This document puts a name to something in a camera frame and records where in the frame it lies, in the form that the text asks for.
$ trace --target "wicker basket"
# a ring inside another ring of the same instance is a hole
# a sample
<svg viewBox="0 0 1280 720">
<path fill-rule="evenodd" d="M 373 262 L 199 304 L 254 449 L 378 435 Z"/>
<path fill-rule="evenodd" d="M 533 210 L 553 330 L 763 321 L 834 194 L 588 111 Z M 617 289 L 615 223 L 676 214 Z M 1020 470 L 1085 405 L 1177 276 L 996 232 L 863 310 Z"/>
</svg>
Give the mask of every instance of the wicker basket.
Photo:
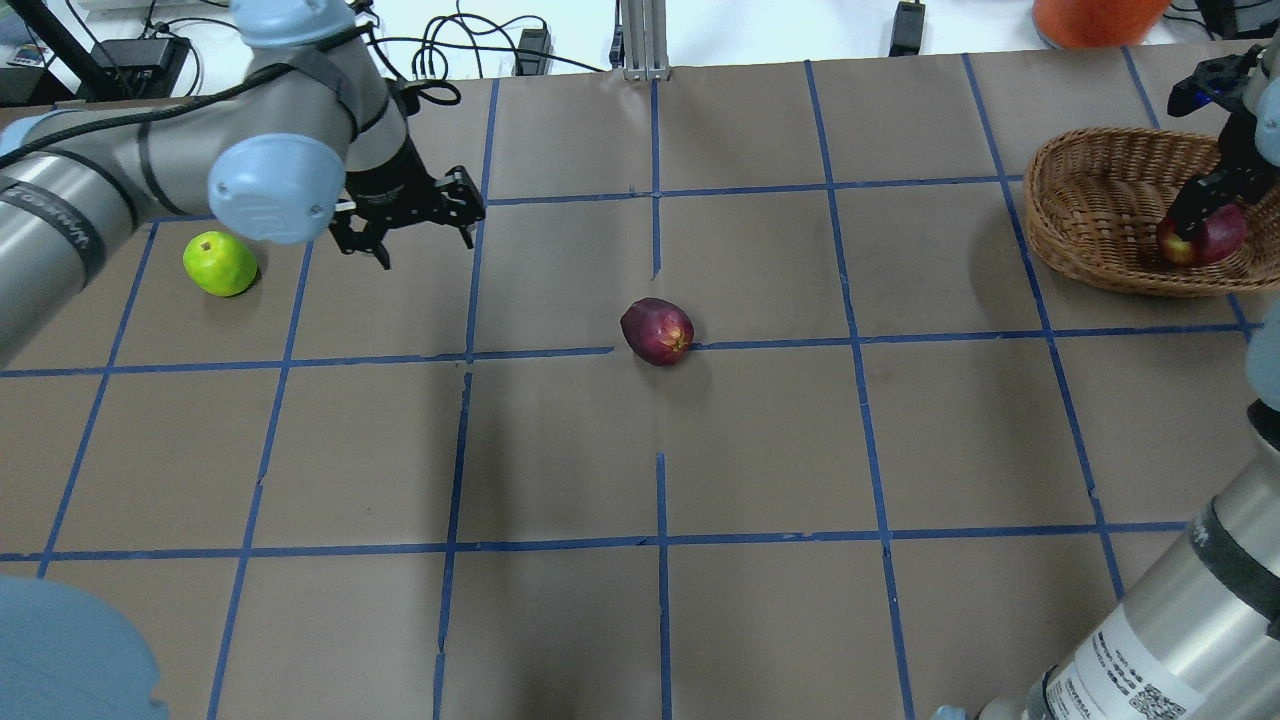
<svg viewBox="0 0 1280 720">
<path fill-rule="evenodd" d="M 1244 209 L 1249 236 L 1203 268 L 1161 258 L 1156 223 L 1193 174 L 1217 161 L 1208 136 L 1138 128 L 1061 135 L 1036 152 L 1023 188 L 1027 240 L 1051 268 L 1116 292 L 1196 297 L 1280 287 L 1280 184 Z"/>
</svg>

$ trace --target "green fruit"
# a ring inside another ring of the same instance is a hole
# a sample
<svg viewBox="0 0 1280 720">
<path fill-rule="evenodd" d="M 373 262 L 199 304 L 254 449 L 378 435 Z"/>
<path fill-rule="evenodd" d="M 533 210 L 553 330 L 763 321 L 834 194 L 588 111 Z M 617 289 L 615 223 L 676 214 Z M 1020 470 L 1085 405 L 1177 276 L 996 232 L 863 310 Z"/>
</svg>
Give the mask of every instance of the green fruit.
<svg viewBox="0 0 1280 720">
<path fill-rule="evenodd" d="M 257 258 L 236 236 L 221 231 L 197 234 L 182 252 L 182 266 L 201 290 L 230 297 L 257 278 Z"/>
</svg>

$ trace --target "orange container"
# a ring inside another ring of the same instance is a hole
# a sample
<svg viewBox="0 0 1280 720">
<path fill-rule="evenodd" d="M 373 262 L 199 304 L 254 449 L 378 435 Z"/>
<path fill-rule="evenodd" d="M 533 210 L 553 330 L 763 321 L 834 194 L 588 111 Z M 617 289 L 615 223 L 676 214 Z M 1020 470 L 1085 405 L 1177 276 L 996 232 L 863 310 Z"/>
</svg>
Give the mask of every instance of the orange container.
<svg viewBox="0 0 1280 720">
<path fill-rule="evenodd" d="M 1138 45 L 1170 0 L 1036 0 L 1036 29 L 1057 47 Z"/>
</svg>

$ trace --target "barcode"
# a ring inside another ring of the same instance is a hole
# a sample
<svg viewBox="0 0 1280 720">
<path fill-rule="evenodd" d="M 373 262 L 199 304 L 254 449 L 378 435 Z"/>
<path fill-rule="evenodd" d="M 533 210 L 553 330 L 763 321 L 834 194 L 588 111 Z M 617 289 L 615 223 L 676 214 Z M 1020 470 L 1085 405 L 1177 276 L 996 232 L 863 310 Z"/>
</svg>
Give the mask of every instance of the barcode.
<svg viewBox="0 0 1280 720">
<path fill-rule="evenodd" d="M 1165 697 L 1156 685 L 1148 684 L 1129 698 L 1129 705 L 1142 712 L 1147 720 L 1178 720 L 1187 715 L 1187 708 Z"/>
</svg>

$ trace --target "red fruit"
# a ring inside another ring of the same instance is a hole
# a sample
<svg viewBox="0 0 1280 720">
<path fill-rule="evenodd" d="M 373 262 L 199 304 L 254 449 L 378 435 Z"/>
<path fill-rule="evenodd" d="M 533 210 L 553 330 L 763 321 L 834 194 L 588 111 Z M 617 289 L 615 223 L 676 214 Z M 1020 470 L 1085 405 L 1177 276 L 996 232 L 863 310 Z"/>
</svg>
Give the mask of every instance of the red fruit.
<svg viewBox="0 0 1280 720">
<path fill-rule="evenodd" d="M 621 322 L 627 345 L 650 365 L 675 365 L 694 342 L 694 323 L 689 315 L 657 297 L 632 302 Z"/>
<path fill-rule="evenodd" d="M 1244 213 L 1230 202 L 1210 215 L 1190 240 L 1175 233 L 1174 222 L 1166 217 L 1156 225 L 1156 242 L 1165 260 L 1181 268 L 1198 268 L 1212 265 L 1239 250 L 1248 232 Z"/>
</svg>

